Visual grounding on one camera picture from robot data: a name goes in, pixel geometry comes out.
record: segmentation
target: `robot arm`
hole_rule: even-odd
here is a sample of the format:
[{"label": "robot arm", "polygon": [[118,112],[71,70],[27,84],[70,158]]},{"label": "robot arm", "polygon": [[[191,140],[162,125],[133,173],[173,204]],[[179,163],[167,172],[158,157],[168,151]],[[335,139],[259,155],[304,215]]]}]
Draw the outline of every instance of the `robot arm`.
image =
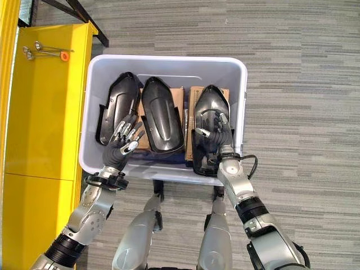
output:
[{"label": "robot arm", "polygon": [[101,232],[113,209],[116,190],[126,189],[128,184],[121,171],[144,134],[140,132],[133,139],[141,126],[141,123],[134,126],[135,121],[136,116],[128,115],[120,122],[103,153],[104,167],[98,175],[85,180],[88,186],[79,206],[57,239],[33,264],[32,270],[73,269],[85,247]]},{"label": "robot arm", "polygon": [[[255,270],[301,270],[310,268],[305,251],[294,244],[283,232],[273,215],[271,215],[255,192],[241,166],[241,157],[234,153],[232,133],[224,114],[219,116],[222,127],[219,133],[207,130],[196,131],[209,140],[219,143],[220,164],[218,179],[231,204],[240,217],[250,243],[247,250]],[[296,253],[298,250],[304,257],[305,266],[300,264]]]}]

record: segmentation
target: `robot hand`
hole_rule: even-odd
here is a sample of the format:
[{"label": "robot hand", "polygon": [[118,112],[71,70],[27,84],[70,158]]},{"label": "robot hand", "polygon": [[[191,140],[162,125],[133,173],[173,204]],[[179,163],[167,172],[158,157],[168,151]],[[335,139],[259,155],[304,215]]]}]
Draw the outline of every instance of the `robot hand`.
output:
[{"label": "robot hand", "polygon": [[195,132],[208,138],[209,141],[217,143],[220,154],[234,153],[231,127],[224,113],[220,113],[215,122],[218,123],[218,132],[210,132],[203,128],[196,128]]},{"label": "robot hand", "polygon": [[119,123],[102,154],[104,166],[114,168],[120,172],[124,169],[130,154],[138,147],[139,140],[145,134],[145,131],[142,130],[133,139],[136,131],[142,125],[142,122],[136,125],[135,122],[135,115],[127,115]]}]

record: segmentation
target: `white plastic bin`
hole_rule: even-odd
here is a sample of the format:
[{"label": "white plastic bin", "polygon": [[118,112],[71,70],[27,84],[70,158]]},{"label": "white plastic bin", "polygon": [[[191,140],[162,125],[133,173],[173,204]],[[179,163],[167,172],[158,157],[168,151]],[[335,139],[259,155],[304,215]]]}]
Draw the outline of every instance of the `white plastic bin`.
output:
[{"label": "white plastic bin", "polygon": [[[209,84],[228,88],[230,122],[235,127],[235,148],[238,153],[241,152],[248,76],[241,61],[227,57],[101,55],[90,62],[88,70],[79,154],[80,164],[86,172],[95,173],[102,168],[104,146],[95,140],[99,104],[106,104],[110,85],[126,71],[136,74],[142,83],[151,76],[157,76],[170,87],[184,86],[187,92],[190,86]],[[124,173],[127,177],[206,185],[220,184],[216,178],[195,174],[192,168],[185,166],[185,161],[183,164],[165,163],[161,160],[149,161],[143,160],[139,154],[136,159],[128,161]]]}]

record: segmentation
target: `robot leg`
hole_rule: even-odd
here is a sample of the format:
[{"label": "robot leg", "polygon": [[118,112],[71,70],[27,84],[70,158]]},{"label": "robot leg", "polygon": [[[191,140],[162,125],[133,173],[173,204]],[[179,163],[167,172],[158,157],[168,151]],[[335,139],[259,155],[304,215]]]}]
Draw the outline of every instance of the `robot leg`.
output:
[{"label": "robot leg", "polygon": [[112,270],[145,270],[152,233],[161,231],[160,204],[163,193],[155,193],[127,228],[112,261]]},{"label": "robot leg", "polygon": [[216,196],[211,215],[207,216],[206,221],[197,270],[231,270],[231,237],[226,222],[223,196]]}]

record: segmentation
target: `brown cardboard box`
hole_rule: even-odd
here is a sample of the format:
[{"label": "brown cardboard box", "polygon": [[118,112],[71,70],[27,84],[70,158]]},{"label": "brown cardboard box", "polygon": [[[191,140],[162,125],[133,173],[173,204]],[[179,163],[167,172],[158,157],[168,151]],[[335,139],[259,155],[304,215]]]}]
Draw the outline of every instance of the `brown cardboard box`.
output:
[{"label": "brown cardboard box", "polygon": [[[173,100],[174,100],[174,105],[175,107],[178,107],[179,110],[179,115],[180,115],[180,121],[181,124],[183,122],[183,110],[184,110],[184,88],[170,88],[171,94],[173,95]],[[141,116],[144,116],[144,109],[142,107],[142,102],[140,102],[139,105],[139,109],[138,109],[138,122],[141,121]],[[139,129],[139,131],[145,130],[144,125],[142,125]],[[138,149],[141,150],[150,150],[150,145],[149,145],[149,139],[147,138],[147,134],[145,133],[144,136],[142,136],[142,138],[139,141],[139,146],[137,147]]]},{"label": "brown cardboard box", "polygon": [[[194,129],[194,108],[199,100],[201,93],[203,92],[203,86],[192,86],[190,87],[189,93],[189,111],[188,111],[188,127],[187,127],[187,142],[186,142],[186,153],[185,160],[192,160],[192,142],[191,142],[191,131]],[[224,97],[229,101],[229,89],[221,88]]]}]

